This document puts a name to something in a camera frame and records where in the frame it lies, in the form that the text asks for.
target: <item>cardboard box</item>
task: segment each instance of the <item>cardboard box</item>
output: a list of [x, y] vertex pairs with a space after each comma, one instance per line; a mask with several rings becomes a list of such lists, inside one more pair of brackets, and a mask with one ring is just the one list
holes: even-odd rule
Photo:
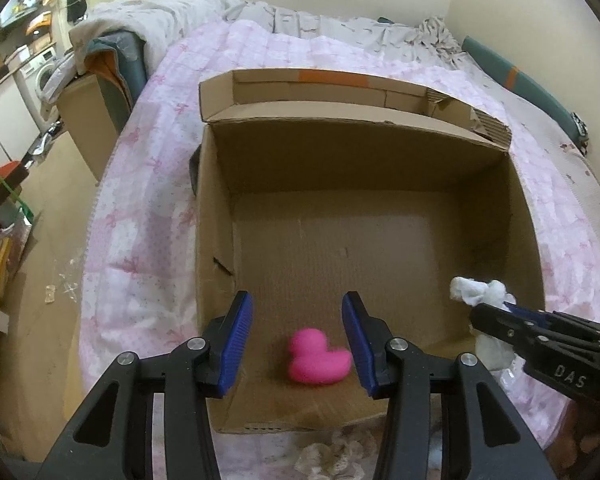
[[418, 85], [320, 70], [240, 70], [200, 85], [207, 122], [196, 195], [203, 328], [244, 289], [254, 321], [236, 386], [210, 401], [229, 433], [334, 428], [383, 414], [355, 372], [332, 386], [286, 377], [307, 326], [346, 346], [342, 296], [426, 351], [472, 350], [454, 276], [502, 280], [542, 308], [532, 221], [510, 131]]

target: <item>pink rubber duck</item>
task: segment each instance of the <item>pink rubber duck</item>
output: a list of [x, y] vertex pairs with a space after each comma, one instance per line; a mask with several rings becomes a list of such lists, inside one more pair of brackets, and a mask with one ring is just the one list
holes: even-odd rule
[[315, 328], [293, 334], [289, 351], [293, 356], [289, 377], [298, 383], [333, 384], [343, 380], [351, 370], [351, 352], [328, 350], [327, 336]]

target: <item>metal bolt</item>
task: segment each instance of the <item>metal bolt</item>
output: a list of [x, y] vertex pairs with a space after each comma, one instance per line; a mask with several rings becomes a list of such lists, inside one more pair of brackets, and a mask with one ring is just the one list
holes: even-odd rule
[[395, 337], [395, 338], [391, 339], [391, 341], [389, 341], [389, 346], [391, 348], [393, 348], [394, 350], [397, 350], [398, 352], [401, 352], [401, 351], [406, 350], [407, 348], [409, 348], [409, 343], [407, 343], [401, 337]]
[[134, 361], [135, 358], [136, 358], [136, 356], [134, 355], [133, 352], [122, 352], [122, 354], [120, 354], [118, 356], [117, 361], [118, 361], [118, 364], [129, 365]]
[[202, 350], [206, 345], [206, 341], [201, 337], [193, 337], [187, 341], [189, 350]]
[[466, 353], [460, 356], [460, 362], [463, 365], [475, 366], [478, 364], [478, 358], [473, 354]]

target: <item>pink bedsheet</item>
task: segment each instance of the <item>pink bedsheet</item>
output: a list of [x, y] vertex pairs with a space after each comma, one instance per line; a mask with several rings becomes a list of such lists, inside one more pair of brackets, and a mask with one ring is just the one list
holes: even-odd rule
[[[509, 124], [510, 153], [538, 238], [546, 307], [600, 322], [600, 244], [580, 205], [526, 128], [463, 72], [382, 62], [335, 40], [270, 34], [253, 22], [215, 22], [170, 48], [142, 92], [100, 184], [82, 289], [80, 364], [87, 388], [122, 351], [151, 356], [196, 335], [196, 204], [187, 163], [202, 138], [198, 83], [234, 68], [259, 67], [325, 68], [407, 80]], [[519, 369], [506, 390], [536, 438], [547, 444], [566, 399]], [[294, 438], [217, 436], [221, 471], [226, 478], [296, 478], [288, 460]]]

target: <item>floor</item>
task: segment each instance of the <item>floor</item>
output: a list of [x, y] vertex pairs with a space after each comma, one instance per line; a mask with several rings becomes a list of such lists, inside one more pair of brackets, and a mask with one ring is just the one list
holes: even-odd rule
[[[64, 290], [80, 283], [95, 193], [96, 181], [69, 133], [22, 186], [38, 220], [0, 306], [10, 316], [9, 333], [0, 334], [0, 437], [9, 452], [36, 462], [66, 423], [62, 407], [79, 289], [73, 298]], [[56, 286], [53, 303], [45, 303], [47, 285]]]

